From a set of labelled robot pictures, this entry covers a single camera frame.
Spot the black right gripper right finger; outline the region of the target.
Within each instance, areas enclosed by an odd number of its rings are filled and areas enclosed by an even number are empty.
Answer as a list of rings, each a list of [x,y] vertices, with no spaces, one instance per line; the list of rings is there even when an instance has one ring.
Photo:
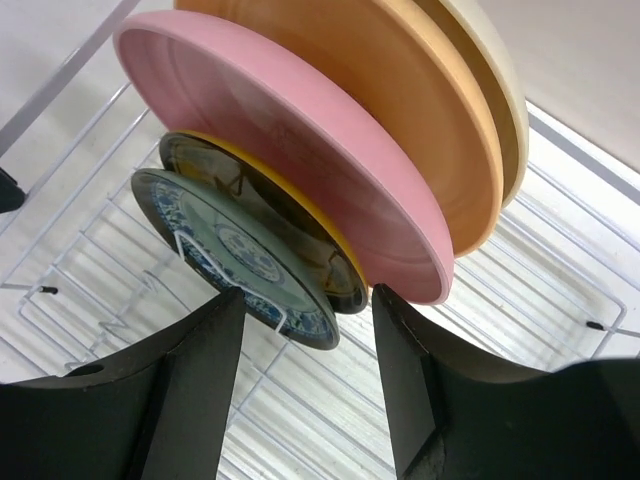
[[[390,287],[372,294],[378,365],[400,479],[635,479],[639,363],[547,373],[491,354]]]

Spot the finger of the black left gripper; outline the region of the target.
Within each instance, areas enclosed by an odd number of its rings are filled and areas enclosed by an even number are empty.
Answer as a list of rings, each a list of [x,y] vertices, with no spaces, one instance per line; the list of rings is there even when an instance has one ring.
[[[24,204],[24,191],[4,169],[0,169],[0,213],[18,210]]]

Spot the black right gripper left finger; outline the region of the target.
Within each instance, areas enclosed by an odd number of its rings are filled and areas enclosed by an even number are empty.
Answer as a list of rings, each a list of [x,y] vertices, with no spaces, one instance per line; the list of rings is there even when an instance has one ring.
[[[241,289],[69,374],[1,388],[5,479],[213,479],[245,325]]]

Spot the white wire dish rack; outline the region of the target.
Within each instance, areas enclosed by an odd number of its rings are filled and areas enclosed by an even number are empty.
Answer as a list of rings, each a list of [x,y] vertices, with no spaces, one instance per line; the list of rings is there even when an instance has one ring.
[[[131,193],[162,126],[131,88],[114,26],[156,1],[1,5],[1,166],[26,193],[1,218],[1,379],[63,375],[180,319],[214,291]],[[531,115],[529,171],[494,236],[430,318],[508,359],[558,369],[639,352],[639,176]],[[222,479],[395,475],[369,312],[330,352],[245,327]]]

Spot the blue patterned dark plate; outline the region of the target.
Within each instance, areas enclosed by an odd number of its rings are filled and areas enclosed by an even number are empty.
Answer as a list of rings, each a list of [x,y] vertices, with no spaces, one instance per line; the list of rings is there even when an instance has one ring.
[[[248,312],[290,339],[332,350],[334,310],[303,261],[230,195],[162,169],[131,177],[148,221],[183,260],[218,290],[239,287]]]

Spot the yellow patterned dark plate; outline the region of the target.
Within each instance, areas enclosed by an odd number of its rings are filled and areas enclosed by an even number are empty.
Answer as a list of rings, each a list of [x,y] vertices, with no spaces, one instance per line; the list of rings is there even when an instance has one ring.
[[[301,190],[262,160],[195,131],[164,134],[159,155],[166,170],[217,188],[283,240],[336,312],[355,314],[367,305],[367,282],[349,241]]]

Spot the pink plate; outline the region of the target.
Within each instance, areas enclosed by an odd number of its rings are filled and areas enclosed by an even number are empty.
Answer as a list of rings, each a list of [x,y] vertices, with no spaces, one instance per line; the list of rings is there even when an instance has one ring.
[[[131,15],[113,44],[168,129],[222,139],[285,177],[346,237],[370,284],[413,303],[446,300],[454,258],[433,193],[384,128],[325,75],[245,27],[182,10]]]

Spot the orange plate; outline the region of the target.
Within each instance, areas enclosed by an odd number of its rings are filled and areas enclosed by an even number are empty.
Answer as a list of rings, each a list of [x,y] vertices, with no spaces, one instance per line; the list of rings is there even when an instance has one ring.
[[[392,136],[436,197],[456,256],[494,230],[501,149],[475,76],[412,1],[177,1],[295,53],[349,93]]]

